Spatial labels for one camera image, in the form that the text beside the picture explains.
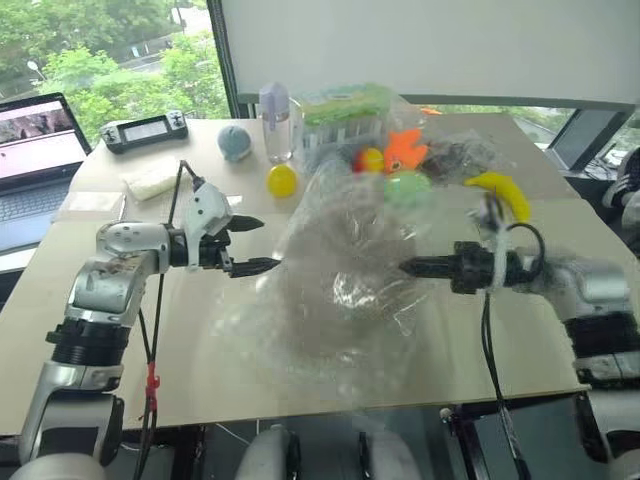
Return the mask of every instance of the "orange toy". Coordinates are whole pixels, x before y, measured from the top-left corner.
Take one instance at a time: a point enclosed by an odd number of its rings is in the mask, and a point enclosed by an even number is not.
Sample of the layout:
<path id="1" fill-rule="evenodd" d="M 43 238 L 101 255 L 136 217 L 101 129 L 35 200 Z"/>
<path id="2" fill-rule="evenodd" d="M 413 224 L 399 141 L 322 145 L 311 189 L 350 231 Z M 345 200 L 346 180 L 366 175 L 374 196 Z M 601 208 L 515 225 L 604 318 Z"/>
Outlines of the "orange toy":
<path id="1" fill-rule="evenodd" d="M 429 147 L 416 146 L 420 140 L 420 130 L 406 130 L 404 132 L 390 132 L 389 145 L 384 150 L 384 171 L 393 173 L 398 170 L 414 170 L 427 156 Z"/>

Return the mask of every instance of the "plastic container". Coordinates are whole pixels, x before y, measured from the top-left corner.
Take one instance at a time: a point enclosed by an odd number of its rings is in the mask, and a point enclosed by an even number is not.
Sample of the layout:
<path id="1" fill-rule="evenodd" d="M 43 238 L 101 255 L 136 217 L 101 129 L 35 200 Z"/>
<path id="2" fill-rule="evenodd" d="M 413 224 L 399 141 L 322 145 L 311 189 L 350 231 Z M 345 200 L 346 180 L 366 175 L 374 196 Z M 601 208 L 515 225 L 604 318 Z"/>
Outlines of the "plastic container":
<path id="1" fill-rule="evenodd" d="M 267 157 L 273 164 L 291 158 L 291 122 L 289 92 L 280 83 L 269 83 L 260 89 L 262 130 Z"/>

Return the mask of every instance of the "toy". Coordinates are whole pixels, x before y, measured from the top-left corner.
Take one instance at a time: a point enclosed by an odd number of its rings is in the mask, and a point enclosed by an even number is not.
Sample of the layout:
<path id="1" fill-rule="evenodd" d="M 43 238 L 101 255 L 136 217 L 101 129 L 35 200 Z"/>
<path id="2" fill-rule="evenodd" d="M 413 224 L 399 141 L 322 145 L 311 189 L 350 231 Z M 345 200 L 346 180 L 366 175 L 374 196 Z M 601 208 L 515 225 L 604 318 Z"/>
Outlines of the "toy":
<path id="1" fill-rule="evenodd" d="M 426 157 L 429 148 L 415 144 L 420 140 L 420 129 L 390 132 L 389 145 L 384 150 L 384 171 L 414 170 Z"/>
<path id="2" fill-rule="evenodd" d="M 224 159 L 235 163 L 251 152 L 251 138 L 244 128 L 232 125 L 220 130 L 218 146 Z"/>
<path id="3" fill-rule="evenodd" d="M 496 172 L 485 172 L 466 180 L 464 184 L 468 187 L 480 187 L 495 192 L 498 197 L 507 202 L 518 222 L 529 222 L 531 218 L 529 202 L 511 177 Z"/>
<path id="4" fill-rule="evenodd" d="M 284 164 L 273 167 L 267 176 L 267 189 L 276 198 L 293 195 L 297 183 L 295 172 Z"/>
<path id="5" fill-rule="evenodd" d="M 389 175 L 384 184 L 384 200 L 398 208 L 415 208 L 426 202 L 431 182 L 416 171 L 400 171 Z"/>
<path id="6" fill-rule="evenodd" d="M 383 170 L 384 157 L 377 148 L 365 148 L 357 153 L 356 160 L 353 163 L 354 172 L 382 173 Z"/>

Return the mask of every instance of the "white tabletop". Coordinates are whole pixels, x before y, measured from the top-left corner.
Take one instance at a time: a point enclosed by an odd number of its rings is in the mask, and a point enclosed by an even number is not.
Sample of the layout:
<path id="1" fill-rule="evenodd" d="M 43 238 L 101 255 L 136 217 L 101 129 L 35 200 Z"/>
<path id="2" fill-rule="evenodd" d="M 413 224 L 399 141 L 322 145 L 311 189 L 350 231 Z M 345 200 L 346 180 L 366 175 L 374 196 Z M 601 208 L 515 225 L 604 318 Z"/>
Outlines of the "white tabletop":
<path id="1" fill-rule="evenodd" d="M 551 200 L 534 200 L 532 209 L 533 221 L 544 232 L 548 245 L 562 245 L 579 255 L 609 259 L 622 265 L 632 285 L 636 312 L 640 311 L 640 273 L 635 258 L 591 207 L 575 198 L 572 190 L 565 189 L 564 180 L 546 168 L 542 153 L 528 149 L 530 142 L 506 117 L 477 115 L 475 120 L 474 116 L 458 117 L 458 128 L 466 129 L 469 124 L 479 133 L 486 128 L 492 131 L 498 148 L 520 152 L 513 175 L 528 194 L 535 193 L 535 185 L 544 185 Z M 448 128 L 456 128 L 455 118 L 443 122 Z M 269 255 L 297 199 L 276 201 L 266 192 L 264 176 L 269 165 L 264 160 L 259 123 L 233 123 L 245 126 L 255 142 L 256 153 L 244 164 L 224 162 L 216 147 L 216 133 L 228 122 L 191 121 L 189 143 L 177 148 L 145 147 L 138 154 L 132 151 L 126 157 L 116 157 L 100 146 L 82 167 L 72 188 L 88 191 L 102 185 L 105 191 L 114 191 L 120 184 L 117 173 L 140 167 L 145 159 L 155 159 L 158 155 L 185 158 L 197 173 L 222 191 L 242 196 L 240 211 L 254 214 L 266 223 L 262 229 L 235 234 L 230 253 L 238 259 Z M 528 173 L 520 179 L 518 171 Z M 535 181 L 528 178 L 531 171 L 537 172 Z M 469 206 L 467 194 L 451 189 L 447 195 L 450 195 L 447 228 L 437 229 L 429 237 L 432 253 L 447 252 L 453 240 L 476 237 L 464 220 L 464 211 Z M 544 196 L 538 192 L 538 198 Z M 147 220 L 162 221 L 167 209 L 164 197 L 150 200 L 146 205 L 133 204 L 127 217 L 139 214 Z M 0 434 L 16 433 L 22 426 L 42 362 L 51 355 L 52 347 L 44 342 L 45 334 L 62 321 L 75 274 L 94 252 L 95 232 L 103 223 L 61 221 L 54 224 L 0 315 L 0 361 L 5 366 L 0 371 L 0 382 L 11 385 L 5 389 L 0 409 Z M 516 242 L 526 244 L 531 243 L 531 239 L 526 233 L 518 233 L 514 235 Z M 157 362 L 162 378 L 158 393 L 159 425 L 493 398 L 480 346 L 479 296 L 453 295 L 447 282 L 437 282 L 434 287 L 425 283 L 428 298 L 420 306 L 412 337 L 416 355 L 403 368 L 395 388 L 377 389 L 363 397 L 345 394 L 330 382 L 318 381 L 317 375 L 292 375 L 277 362 L 257 363 L 255 355 L 248 351 L 259 345 L 255 338 L 226 337 L 213 328 L 221 320 L 232 319 L 230 305 L 250 304 L 255 300 L 259 282 L 259 278 L 229 279 L 217 271 L 189 274 L 183 269 L 170 270 L 165 285 L 166 303 Z M 148 317 L 152 316 L 156 288 L 157 278 L 151 278 L 143 302 Z M 506 396 L 563 393 L 583 388 L 571 367 L 569 340 L 544 300 L 504 291 L 494 300 L 494 314 L 495 351 Z M 9 368 L 9 365 L 20 365 L 20 368 Z M 117 394 L 126 403 L 125 427 L 134 428 L 139 426 L 137 418 L 142 412 L 146 376 L 137 328 L 130 336 L 124 365 L 125 373 Z M 373 381 L 365 376 L 353 378 L 353 387 L 361 386 L 363 391 Z"/>

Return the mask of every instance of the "gray ball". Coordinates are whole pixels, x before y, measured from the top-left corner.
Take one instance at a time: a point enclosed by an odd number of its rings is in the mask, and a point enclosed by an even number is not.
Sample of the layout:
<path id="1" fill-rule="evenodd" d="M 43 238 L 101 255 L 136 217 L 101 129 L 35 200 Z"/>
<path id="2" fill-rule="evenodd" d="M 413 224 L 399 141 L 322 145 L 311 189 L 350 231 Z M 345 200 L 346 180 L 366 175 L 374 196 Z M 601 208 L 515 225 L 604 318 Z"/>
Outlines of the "gray ball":
<path id="1" fill-rule="evenodd" d="M 239 162 L 251 152 L 251 137 L 235 125 L 223 128 L 218 134 L 218 146 L 229 162 Z"/>

